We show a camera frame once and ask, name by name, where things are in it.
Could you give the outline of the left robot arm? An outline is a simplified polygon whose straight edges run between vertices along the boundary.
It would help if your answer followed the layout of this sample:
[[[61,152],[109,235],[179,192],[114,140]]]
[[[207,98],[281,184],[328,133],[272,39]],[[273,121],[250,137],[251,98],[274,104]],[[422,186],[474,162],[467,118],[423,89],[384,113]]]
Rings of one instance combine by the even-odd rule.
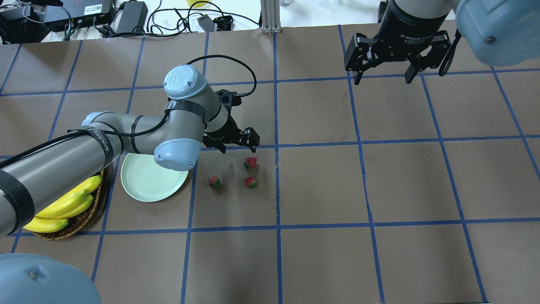
[[[231,114],[240,98],[215,92],[191,64],[174,67],[163,81],[162,116],[103,111],[87,115],[80,127],[1,163],[1,235],[27,225],[54,200],[123,153],[151,155],[160,167],[190,171],[202,147],[226,152],[235,144],[255,152],[259,134],[242,130]]]

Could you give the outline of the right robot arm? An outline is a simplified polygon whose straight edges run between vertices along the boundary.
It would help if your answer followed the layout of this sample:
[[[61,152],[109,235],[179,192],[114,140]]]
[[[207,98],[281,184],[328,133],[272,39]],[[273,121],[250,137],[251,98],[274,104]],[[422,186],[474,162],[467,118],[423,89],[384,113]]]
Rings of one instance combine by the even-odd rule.
[[[445,76],[459,41],[483,64],[505,67],[539,57],[538,0],[384,0],[373,37],[355,33],[345,71],[359,84],[382,63],[409,62],[406,83],[428,68]]]

